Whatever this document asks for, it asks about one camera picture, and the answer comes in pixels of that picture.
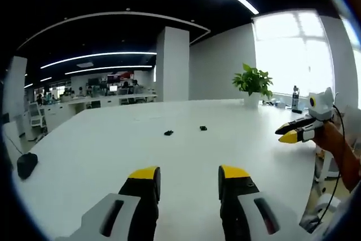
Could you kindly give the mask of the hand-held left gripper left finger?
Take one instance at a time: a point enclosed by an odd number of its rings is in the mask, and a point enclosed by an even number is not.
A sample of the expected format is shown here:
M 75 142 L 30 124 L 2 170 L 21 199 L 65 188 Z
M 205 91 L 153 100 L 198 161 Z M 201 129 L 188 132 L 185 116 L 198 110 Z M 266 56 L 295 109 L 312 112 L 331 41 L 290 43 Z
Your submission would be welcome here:
M 118 193 L 108 194 L 82 216 L 73 234 L 56 240 L 154 240 L 160 184 L 158 166 L 132 172 Z

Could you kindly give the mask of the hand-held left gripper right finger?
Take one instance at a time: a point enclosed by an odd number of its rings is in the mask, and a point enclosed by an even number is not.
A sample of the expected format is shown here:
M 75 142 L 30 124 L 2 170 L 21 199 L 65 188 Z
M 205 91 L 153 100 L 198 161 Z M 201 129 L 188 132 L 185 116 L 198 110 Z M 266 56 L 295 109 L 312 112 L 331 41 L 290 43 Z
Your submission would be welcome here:
M 294 211 L 259 191 L 245 170 L 220 165 L 218 191 L 226 240 L 299 240 Z

